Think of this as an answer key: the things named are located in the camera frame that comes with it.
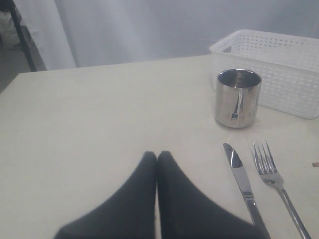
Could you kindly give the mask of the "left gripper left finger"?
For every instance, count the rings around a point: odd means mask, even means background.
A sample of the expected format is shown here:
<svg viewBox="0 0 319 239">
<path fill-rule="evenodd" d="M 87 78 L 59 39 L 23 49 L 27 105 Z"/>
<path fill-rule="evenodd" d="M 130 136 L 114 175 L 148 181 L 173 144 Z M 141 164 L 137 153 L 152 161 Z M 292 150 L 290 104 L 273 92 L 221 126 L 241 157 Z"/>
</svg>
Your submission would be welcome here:
<svg viewBox="0 0 319 239">
<path fill-rule="evenodd" d="M 57 239 L 154 239 L 157 157 L 146 151 L 127 181 L 104 203 L 63 226 Z"/>
</svg>

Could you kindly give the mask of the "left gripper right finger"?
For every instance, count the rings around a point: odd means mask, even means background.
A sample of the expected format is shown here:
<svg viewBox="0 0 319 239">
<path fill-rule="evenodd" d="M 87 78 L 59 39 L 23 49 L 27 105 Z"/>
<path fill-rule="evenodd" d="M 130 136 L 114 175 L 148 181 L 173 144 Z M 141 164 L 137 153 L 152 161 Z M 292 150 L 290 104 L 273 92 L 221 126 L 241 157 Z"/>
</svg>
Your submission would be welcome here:
<svg viewBox="0 0 319 239">
<path fill-rule="evenodd" d="M 261 228 L 222 208 L 184 174 L 169 151 L 157 161 L 157 187 L 163 239 L 265 239 Z"/>
</svg>

